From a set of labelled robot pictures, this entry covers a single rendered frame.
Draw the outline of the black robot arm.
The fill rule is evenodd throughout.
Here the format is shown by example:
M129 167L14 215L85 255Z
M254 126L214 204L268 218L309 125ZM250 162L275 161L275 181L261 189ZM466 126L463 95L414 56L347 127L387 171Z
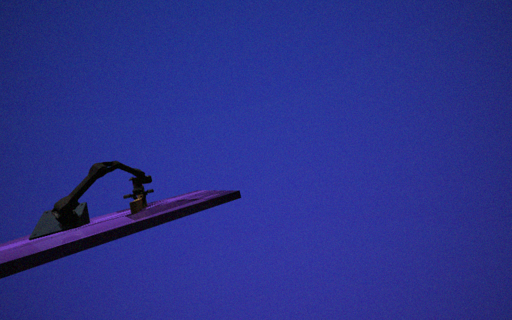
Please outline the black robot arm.
M151 183L152 178L150 175L145 176L145 172L140 169L131 168L118 161L95 163L90 169L89 173L84 180L66 197L61 198L54 204L52 214L56 220L61 223L61 226L68 225L76 222L78 214L73 211L79 205L78 199L92 186L92 184L100 177L104 176L108 172L112 172L116 169L124 170L128 173L134 174L136 177L131 177L132 184L140 185Z

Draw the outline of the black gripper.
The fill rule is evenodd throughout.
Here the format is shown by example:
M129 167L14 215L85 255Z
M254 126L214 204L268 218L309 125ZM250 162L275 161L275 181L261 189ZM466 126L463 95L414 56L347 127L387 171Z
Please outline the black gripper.
M143 184L140 184L141 186L143 186ZM140 185L134 185L133 187L139 187ZM131 198L131 199L138 199L137 195L140 195L140 194L143 194L143 203L145 203L145 198L146 198L146 195L148 195L147 193L152 193L154 192L153 189L148 189L147 191L142 191L142 193L138 193L138 194L126 194L123 196L123 199L128 199L128 198Z

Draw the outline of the brown wooden board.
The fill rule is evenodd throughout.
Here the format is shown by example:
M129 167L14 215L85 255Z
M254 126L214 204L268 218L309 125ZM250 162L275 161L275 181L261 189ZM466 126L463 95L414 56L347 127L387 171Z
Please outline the brown wooden board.
M135 201L130 202L129 206L130 206L130 210L131 210L131 214L132 215L138 213L145 206L145 204L143 203L143 197L138 198Z

